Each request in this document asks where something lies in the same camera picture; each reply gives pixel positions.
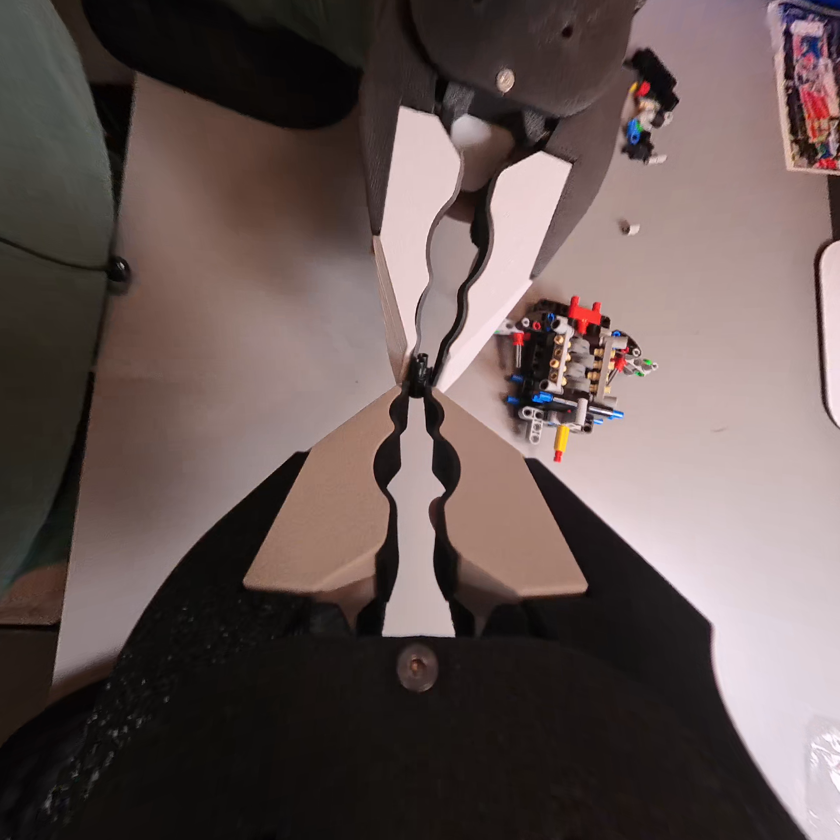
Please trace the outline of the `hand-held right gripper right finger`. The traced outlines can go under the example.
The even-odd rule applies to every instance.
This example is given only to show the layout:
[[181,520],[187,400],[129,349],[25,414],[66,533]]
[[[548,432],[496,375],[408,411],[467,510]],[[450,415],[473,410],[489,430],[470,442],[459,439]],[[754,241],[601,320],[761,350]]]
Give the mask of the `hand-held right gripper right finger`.
[[455,635],[481,635],[501,607],[586,593],[522,453],[435,388],[427,388],[423,404],[445,499],[434,572]]

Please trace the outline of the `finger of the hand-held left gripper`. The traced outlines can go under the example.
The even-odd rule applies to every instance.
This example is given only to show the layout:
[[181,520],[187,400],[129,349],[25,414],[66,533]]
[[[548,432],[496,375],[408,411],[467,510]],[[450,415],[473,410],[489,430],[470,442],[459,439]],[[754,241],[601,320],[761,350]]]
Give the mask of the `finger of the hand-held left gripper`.
[[466,371],[532,283],[532,272],[572,163],[540,151],[491,182],[483,220],[488,241],[456,292],[456,318],[441,342],[434,387]]
[[421,338],[418,312],[432,279],[430,242],[455,202],[463,170],[463,154],[438,116],[401,106],[383,219],[373,234],[385,345],[398,385],[409,375]]

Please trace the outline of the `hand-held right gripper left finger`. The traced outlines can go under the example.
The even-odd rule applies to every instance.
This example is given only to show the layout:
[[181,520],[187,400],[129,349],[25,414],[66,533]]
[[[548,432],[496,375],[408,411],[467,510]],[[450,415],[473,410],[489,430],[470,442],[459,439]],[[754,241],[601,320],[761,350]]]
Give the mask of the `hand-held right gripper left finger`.
[[253,592],[302,595],[337,606],[352,629],[375,603],[377,554],[392,505],[390,478],[377,479],[375,458],[405,419],[394,386],[318,441],[306,454],[286,499],[243,579]]

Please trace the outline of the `lego car chassis assembly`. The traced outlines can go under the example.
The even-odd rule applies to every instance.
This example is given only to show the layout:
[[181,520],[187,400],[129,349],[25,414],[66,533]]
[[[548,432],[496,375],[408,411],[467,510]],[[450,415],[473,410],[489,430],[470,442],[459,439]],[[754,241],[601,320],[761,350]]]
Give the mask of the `lego car chassis assembly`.
[[533,446],[553,435],[553,462],[562,463],[574,435],[624,418],[613,393],[623,377],[657,372],[628,332],[616,329],[595,301],[538,299],[519,319],[506,318],[494,332],[508,343],[511,372],[506,404],[516,410]]

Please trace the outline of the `pile of small lego pieces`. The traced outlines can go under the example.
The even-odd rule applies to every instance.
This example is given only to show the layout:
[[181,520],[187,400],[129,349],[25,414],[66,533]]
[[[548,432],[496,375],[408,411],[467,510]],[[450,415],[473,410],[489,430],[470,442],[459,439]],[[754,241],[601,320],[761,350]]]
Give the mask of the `pile of small lego pieces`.
[[653,133],[674,118],[677,78],[649,47],[637,49],[625,67],[634,73],[634,81],[628,91],[633,109],[623,129],[622,153],[643,165],[661,165],[667,155],[656,151]]

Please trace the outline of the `printed lego instruction booklet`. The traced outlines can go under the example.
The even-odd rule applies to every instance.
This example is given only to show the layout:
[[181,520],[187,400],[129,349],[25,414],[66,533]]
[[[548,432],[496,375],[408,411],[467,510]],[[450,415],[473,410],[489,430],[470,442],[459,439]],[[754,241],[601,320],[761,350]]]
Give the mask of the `printed lego instruction booklet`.
[[768,23],[785,167],[838,175],[838,2],[771,2]]

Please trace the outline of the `person's left hand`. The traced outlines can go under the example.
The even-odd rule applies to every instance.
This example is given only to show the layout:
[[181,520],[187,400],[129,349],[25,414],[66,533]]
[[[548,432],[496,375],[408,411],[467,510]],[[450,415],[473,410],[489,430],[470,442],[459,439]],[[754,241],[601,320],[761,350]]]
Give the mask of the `person's left hand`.
[[479,225],[487,225],[487,198],[488,193],[484,188],[474,192],[460,191],[445,215],[469,225],[474,224],[478,218]]

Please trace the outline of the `person's green sweatshirt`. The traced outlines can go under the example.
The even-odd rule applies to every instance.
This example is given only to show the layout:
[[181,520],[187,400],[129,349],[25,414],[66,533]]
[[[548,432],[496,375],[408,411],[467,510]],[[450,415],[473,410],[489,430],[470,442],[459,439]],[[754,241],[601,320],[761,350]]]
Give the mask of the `person's green sweatshirt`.
[[109,155],[75,41],[51,2],[2,2],[2,593],[40,561],[71,461],[113,227]]

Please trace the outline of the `empty clear plastic bag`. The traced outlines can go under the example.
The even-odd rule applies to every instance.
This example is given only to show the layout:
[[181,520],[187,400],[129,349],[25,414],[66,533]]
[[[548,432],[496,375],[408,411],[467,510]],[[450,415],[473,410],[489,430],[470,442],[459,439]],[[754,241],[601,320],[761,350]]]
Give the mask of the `empty clear plastic bag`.
[[825,717],[806,727],[805,816],[811,838],[839,838],[839,723]]

